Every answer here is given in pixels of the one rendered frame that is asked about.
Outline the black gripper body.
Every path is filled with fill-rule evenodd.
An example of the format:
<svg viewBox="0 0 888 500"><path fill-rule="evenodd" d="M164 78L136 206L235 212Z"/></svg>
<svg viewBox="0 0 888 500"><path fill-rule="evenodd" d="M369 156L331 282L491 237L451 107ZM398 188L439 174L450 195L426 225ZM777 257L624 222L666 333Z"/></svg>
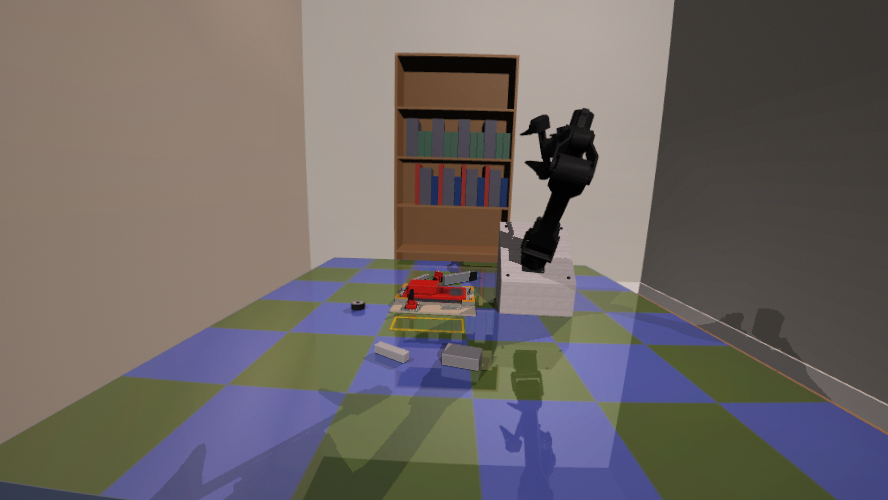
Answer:
<svg viewBox="0 0 888 500"><path fill-rule="evenodd" d="M550 165L551 165L550 158L553 158L556 148L557 148L556 146L558 145L560 140L559 140L559 138L549 139L546 136L546 130L548 130L550 128L548 115L543 114L537 118L532 119L530 122L530 125L531 125L531 131L533 133L538 133L540 150L541 150L541 157L543 159L543 164L544 164L544 165L540 166L539 167L540 169L537 171L538 178L539 178L539 180L547 180L550 178L550 175L547 175Z"/></svg>

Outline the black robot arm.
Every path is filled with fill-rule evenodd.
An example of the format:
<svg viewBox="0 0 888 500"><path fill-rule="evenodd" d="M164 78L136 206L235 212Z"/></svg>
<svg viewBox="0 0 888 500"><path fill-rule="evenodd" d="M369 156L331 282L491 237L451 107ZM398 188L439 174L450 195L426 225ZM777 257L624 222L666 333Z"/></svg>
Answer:
<svg viewBox="0 0 888 500"><path fill-rule="evenodd" d="M536 218L524 236L521 264L525 272L544 273L546 262L551 263L556 251L559 221L568 202L581 195L594 177L599 157L593 144L595 134L590 130L593 119L588 108L574 110L570 125L558 127L557 133L550 135L560 140L547 174L552 193L543 216ZM587 159L583 158L585 153Z"/></svg>

